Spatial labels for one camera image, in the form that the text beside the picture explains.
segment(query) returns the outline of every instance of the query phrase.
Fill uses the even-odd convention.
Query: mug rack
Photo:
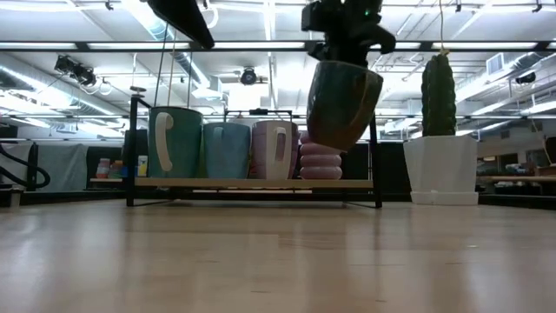
[[[142,105],[148,109],[152,106],[140,97],[131,97],[129,113],[129,149],[126,161],[129,169],[137,166],[137,108]],[[268,113],[289,115],[291,110],[225,110],[224,122],[229,113],[249,113],[265,116]],[[134,170],[128,171],[124,178],[126,204],[128,207],[163,203],[175,199],[182,200],[241,200],[241,201],[337,201],[368,208],[382,207],[380,157],[377,144],[376,120],[369,124],[371,138],[369,147],[368,179],[345,180],[264,180],[264,179],[212,179],[212,178],[154,178],[136,177]],[[137,203],[140,198],[137,187],[165,187],[169,191],[165,199],[153,203]],[[374,206],[356,202],[374,202]]]

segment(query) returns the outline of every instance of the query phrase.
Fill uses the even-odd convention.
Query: potted plant
[[[422,81],[422,137],[404,143],[412,201],[475,205],[477,143],[455,135],[455,88],[446,54],[427,63]]]

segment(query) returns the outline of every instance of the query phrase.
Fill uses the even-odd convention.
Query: wooden shelf
[[[373,188],[373,182],[359,179],[207,179],[207,178],[136,178],[136,186],[236,188],[236,189],[313,189],[313,188]]]
[[[556,182],[556,176],[478,176],[477,179],[482,182]]]
[[[121,183],[123,179],[121,178],[91,178],[92,183]]]

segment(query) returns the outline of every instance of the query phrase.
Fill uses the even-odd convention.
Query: wooden floor
[[[248,205],[0,211],[0,312],[556,310],[556,212]]]

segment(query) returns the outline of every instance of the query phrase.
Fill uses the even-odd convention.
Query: dark green mug
[[[318,63],[307,107],[311,140],[349,150],[373,117],[383,81],[380,75],[361,66],[337,61]]]

